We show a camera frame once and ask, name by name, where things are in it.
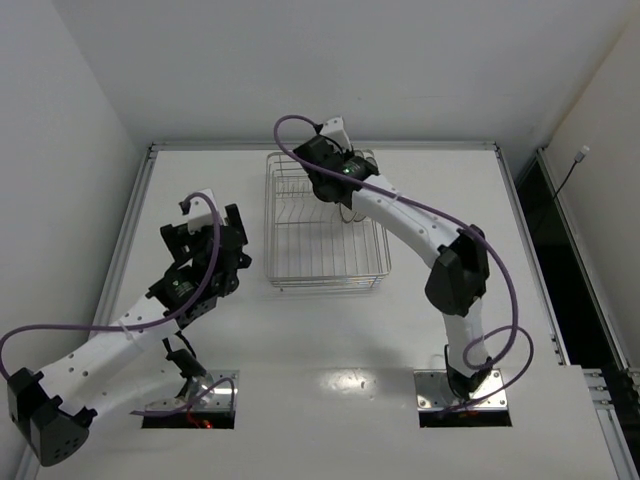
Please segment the plate with orange sunburst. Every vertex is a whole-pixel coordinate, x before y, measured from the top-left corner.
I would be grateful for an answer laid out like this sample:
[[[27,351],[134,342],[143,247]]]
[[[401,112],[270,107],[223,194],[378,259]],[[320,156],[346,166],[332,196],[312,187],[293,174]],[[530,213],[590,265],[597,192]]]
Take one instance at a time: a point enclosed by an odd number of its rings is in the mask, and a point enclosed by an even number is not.
[[[338,205],[338,213],[341,222],[344,224],[361,223],[366,219],[365,215],[353,211],[342,204]]]

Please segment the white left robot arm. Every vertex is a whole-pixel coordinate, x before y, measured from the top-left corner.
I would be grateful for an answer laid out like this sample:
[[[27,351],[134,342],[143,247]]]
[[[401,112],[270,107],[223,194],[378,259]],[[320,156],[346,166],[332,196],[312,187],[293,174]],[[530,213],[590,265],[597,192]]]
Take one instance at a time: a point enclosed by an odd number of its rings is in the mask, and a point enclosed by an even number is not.
[[[108,380],[213,310],[251,265],[237,205],[219,212],[212,200],[190,198],[181,208],[186,222],[160,230],[172,264],[127,312],[93,327],[94,337],[38,371],[1,372],[10,418],[41,466],[57,465],[83,446],[93,421],[107,411],[94,398],[105,393]]]

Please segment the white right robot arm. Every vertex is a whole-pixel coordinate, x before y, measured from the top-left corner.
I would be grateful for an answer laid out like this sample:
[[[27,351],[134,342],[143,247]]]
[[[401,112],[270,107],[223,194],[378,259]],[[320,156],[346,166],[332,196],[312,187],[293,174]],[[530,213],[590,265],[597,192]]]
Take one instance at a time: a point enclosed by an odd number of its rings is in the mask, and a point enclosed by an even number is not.
[[[446,371],[454,394],[467,400],[490,373],[482,325],[482,296],[489,276],[487,252],[468,232],[448,220],[400,202],[376,162],[341,152],[317,135],[293,150],[316,197],[379,223],[408,245],[429,267],[425,294],[443,315]]]

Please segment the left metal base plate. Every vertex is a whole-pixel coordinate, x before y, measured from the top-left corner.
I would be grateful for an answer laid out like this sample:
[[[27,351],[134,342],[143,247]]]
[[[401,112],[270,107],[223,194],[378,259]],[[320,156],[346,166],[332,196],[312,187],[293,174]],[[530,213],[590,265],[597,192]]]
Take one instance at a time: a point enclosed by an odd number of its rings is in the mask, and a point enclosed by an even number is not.
[[[205,376],[189,380],[184,394],[153,401],[140,414],[145,417],[183,413],[233,415],[236,411],[239,374],[238,370],[209,370]]]

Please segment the metal base plate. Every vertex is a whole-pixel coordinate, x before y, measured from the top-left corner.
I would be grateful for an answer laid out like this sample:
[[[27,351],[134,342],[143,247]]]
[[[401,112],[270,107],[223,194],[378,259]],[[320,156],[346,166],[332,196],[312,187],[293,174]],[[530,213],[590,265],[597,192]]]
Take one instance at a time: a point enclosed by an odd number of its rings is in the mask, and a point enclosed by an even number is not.
[[[436,413],[463,403],[451,390],[445,370],[415,370],[413,375],[420,413]],[[504,381],[499,369],[492,370],[478,389],[470,394],[465,409],[481,412],[508,410]]]
[[[184,394],[153,401],[140,414],[145,417],[183,413],[233,415],[236,411],[239,374],[238,370],[209,370],[205,376],[189,380]]]

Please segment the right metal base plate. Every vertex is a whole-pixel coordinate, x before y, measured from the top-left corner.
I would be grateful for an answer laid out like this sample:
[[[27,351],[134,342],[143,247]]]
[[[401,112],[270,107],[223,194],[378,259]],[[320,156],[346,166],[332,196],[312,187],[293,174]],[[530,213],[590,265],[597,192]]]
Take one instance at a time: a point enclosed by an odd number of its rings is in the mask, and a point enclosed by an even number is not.
[[[413,375],[420,413],[436,413],[463,403],[451,390],[445,370],[415,370]],[[478,389],[470,394],[465,409],[481,412],[508,410],[504,381],[499,369],[492,370]]]

